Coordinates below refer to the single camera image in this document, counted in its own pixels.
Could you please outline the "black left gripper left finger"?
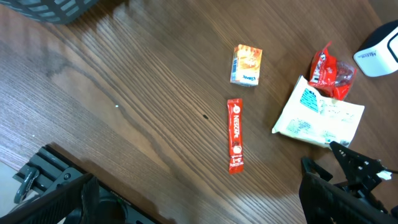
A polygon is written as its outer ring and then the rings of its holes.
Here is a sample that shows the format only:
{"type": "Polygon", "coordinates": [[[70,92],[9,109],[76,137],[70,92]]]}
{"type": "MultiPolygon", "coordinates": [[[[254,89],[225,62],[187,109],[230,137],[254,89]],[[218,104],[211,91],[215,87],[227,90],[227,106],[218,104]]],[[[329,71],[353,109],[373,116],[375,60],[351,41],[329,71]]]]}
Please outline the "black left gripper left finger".
{"type": "Polygon", "coordinates": [[[58,223],[68,215],[72,215],[73,223],[94,223],[99,196],[98,179],[93,174],[85,174],[7,214],[1,223],[58,223]]]}

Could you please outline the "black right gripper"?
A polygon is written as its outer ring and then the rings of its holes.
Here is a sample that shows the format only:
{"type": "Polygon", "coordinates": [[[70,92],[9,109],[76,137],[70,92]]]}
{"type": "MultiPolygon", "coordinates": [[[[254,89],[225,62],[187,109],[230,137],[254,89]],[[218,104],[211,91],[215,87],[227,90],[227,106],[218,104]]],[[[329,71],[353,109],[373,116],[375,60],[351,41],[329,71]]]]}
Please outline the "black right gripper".
{"type": "MultiPolygon", "coordinates": [[[[358,198],[366,205],[372,206],[382,213],[397,218],[397,207],[394,207],[391,212],[388,212],[383,203],[371,193],[371,191],[382,182],[381,178],[377,176],[377,173],[384,170],[381,163],[375,159],[352,151],[335,141],[332,141],[329,146],[343,169],[347,180],[347,182],[335,184],[335,187],[358,198]]],[[[318,174],[321,179],[327,182],[333,178],[331,173],[309,157],[302,157],[301,165],[303,174],[318,174]]]]}

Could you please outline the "white cream snack bag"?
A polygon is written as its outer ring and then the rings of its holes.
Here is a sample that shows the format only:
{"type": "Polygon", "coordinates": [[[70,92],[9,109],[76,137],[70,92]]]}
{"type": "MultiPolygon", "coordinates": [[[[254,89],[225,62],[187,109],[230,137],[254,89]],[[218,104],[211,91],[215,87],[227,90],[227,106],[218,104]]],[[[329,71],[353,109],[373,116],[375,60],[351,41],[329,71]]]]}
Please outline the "white cream snack bag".
{"type": "Polygon", "coordinates": [[[322,96],[303,76],[299,76],[272,133],[323,148],[333,141],[348,147],[363,112],[363,105],[322,96]]]}

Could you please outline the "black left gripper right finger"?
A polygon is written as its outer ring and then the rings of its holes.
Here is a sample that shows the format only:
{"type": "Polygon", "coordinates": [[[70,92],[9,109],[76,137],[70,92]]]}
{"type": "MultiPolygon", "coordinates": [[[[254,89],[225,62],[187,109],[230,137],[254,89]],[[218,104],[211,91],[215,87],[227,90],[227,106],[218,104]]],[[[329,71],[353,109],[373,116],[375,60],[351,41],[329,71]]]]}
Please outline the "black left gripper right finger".
{"type": "Polygon", "coordinates": [[[308,224],[397,223],[397,219],[342,191],[312,173],[300,184],[299,198],[308,224]]]}

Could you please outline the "red stick sachet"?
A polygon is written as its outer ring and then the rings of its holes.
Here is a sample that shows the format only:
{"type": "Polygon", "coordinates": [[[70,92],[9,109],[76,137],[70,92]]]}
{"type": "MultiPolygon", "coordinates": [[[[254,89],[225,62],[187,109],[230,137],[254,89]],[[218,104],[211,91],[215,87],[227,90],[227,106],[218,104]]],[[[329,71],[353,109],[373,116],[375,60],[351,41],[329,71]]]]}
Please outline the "red stick sachet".
{"type": "Polygon", "coordinates": [[[229,173],[237,174],[244,169],[243,137],[242,137],[242,112],[243,100],[230,99],[228,109],[228,140],[229,140],[229,173]]]}

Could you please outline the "red candy bag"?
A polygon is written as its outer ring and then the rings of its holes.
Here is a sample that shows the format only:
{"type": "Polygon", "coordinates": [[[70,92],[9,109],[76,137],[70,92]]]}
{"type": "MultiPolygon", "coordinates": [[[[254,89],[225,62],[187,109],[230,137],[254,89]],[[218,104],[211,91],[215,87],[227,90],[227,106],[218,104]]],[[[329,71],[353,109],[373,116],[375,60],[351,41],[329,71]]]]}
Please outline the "red candy bag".
{"type": "Polygon", "coordinates": [[[331,42],[318,51],[312,60],[309,84],[328,97],[343,101],[356,78],[357,69],[329,54],[331,42]]]}

